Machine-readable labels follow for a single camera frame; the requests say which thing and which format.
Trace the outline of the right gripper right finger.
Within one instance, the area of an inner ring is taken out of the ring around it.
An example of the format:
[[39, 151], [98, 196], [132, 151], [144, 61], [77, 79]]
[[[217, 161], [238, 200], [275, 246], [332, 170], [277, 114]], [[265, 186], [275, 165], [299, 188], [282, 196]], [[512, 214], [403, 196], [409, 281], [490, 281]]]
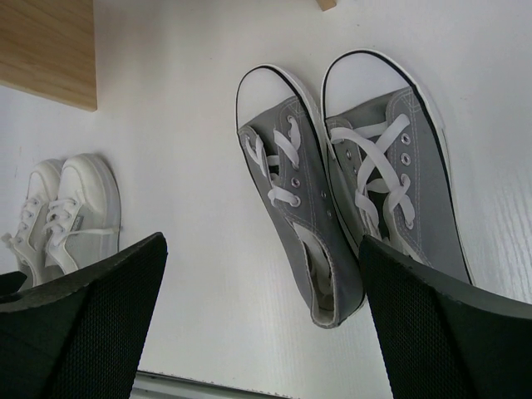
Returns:
[[395, 398], [529, 398], [531, 306], [365, 237], [359, 260]]

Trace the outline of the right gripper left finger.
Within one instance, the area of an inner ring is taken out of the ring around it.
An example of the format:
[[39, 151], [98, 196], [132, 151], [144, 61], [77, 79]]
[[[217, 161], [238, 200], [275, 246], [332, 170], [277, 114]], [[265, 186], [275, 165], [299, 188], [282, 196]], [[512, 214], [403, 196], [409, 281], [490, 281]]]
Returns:
[[3, 398], [127, 398], [167, 260], [161, 232], [35, 288], [1, 277]]

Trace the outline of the white sneaker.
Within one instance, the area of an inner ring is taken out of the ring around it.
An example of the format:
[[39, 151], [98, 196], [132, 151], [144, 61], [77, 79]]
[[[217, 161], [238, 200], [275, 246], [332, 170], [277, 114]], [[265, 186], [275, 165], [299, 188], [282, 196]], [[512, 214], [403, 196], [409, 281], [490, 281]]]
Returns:
[[67, 159], [57, 198], [45, 212], [42, 283], [96, 264], [118, 253], [119, 190], [110, 168], [96, 154]]
[[49, 204], [57, 199], [64, 161], [44, 160], [34, 166], [22, 204], [17, 232], [5, 234], [1, 240], [12, 252], [18, 269], [27, 277], [22, 289], [45, 282], [46, 245], [50, 233], [45, 229]]

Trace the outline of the wooden two-tier shoe shelf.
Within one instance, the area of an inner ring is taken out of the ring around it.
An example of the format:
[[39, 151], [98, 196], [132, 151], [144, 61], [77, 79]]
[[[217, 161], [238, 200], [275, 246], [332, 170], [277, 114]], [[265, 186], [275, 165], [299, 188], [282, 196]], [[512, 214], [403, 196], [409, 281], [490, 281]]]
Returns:
[[230, 106], [255, 63], [325, 37], [338, 1], [4, 1], [1, 82], [86, 111]]

